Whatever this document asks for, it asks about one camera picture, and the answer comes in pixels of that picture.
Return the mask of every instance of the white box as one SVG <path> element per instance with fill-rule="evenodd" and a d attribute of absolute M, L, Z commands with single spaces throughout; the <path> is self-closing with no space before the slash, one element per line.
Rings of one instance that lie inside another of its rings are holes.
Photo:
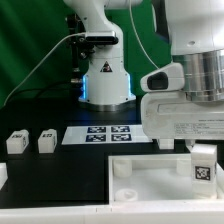
<path fill-rule="evenodd" d="M 43 131 L 38 139 L 39 153 L 53 153 L 57 145 L 56 130 Z"/>
<path fill-rule="evenodd" d="M 22 154 L 29 144 L 29 132 L 27 130 L 14 131 L 7 139 L 8 154 Z"/>

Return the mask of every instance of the black cable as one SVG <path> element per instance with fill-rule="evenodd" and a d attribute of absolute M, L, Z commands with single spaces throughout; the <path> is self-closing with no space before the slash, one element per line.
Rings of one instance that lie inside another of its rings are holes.
<path fill-rule="evenodd" d="M 33 89 L 23 89 L 23 90 L 20 90 L 20 91 L 17 91 L 15 92 L 14 94 L 12 94 L 10 96 L 10 98 L 8 99 L 8 102 L 10 102 L 12 100 L 12 98 L 16 97 L 17 95 L 21 94 L 21 93 L 24 93 L 24 92 L 33 92 L 33 91 L 39 91 L 39 93 L 37 93 L 37 95 L 35 97 L 39 97 L 40 95 L 42 95 L 44 92 L 46 91 L 57 91 L 57 90 L 70 90 L 70 88 L 66 88 L 66 89 L 52 89 L 53 87 L 56 87 L 58 85 L 63 85 L 63 84 L 68 84 L 70 82 L 68 81 L 61 81 L 61 82 L 56 82 L 56 83 L 53 83 L 45 88 L 33 88 Z"/>
<path fill-rule="evenodd" d="M 43 88 L 39 93 L 37 93 L 37 95 L 34 97 L 34 99 L 38 99 L 44 92 L 48 91 L 49 89 L 51 89 L 55 86 L 65 85 L 65 84 L 71 84 L 71 82 L 69 82 L 69 81 L 55 82 L 55 83 Z"/>

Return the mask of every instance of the black surface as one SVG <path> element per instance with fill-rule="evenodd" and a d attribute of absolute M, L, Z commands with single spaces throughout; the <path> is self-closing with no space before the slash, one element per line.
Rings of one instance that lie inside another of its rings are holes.
<path fill-rule="evenodd" d="M 0 209 L 107 204 L 109 155 L 186 152 L 183 141 L 165 152 L 156 143 L 61 145 L 67 126 L 139 124 L 139 101 L 136 108 L 112 113 L 81 109 L 66 99 L 21 100 L 3 108 L 0 162 L 7 163 L 8 181 L 0 191 Z M 37 140 L 50 128 L 58 133 L 56 150 L 39 154 Z M 28 148 L 7 155 L 6 139 L 22 129 L 30 133 Z"/>

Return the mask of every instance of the green background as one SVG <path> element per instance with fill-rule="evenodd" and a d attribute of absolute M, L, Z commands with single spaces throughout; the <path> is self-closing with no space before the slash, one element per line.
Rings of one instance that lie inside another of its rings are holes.
<path fill-rule="evenodd" d="M 68 35 L 65 17 L 71 13 L 63 0 L 0 1 L 0 105 L 52 47 Z M 125 68 L 131 74 L 132 92 L 142 95 L 140 79 L 155 68 L 137 43 L 128 10 L 107 11 L 106 14 L 124 32 Z M 143 0 L 133 8 L 133 16 L 145 50 L 159 67 L 168 64 L 170 46 L 154 33 L 150 0 Z M 70 78 L 71 54 L 66 44 L 62 44 L 21 89 L 43 88 Z M 19 97 L 33 97 L 34 94 L 36 92 L 28 92 Z M 64 94 L 51 92 L 44 96 Z"/>

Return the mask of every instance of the small white cube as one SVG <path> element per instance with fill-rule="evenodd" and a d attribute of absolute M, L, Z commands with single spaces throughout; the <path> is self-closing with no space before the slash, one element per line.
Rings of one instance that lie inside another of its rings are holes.
<path fill-rule="evenodd" d="M 22 154 L 29 144 L 29 132 L 27 130 L 14 131 L 7 139 L 8 154 Z"/>
<path fill-rule="evenodd" d="M 217 195 L 217 146 L 195 144 L 191 151 L 192 187 L 195 197 L 214 198 Z"/>
<path fill-rule="evenodd" d="M 53 153 L 57 145 L 56 130 L 43 131 L 38 139 L 39 153 Z"/>

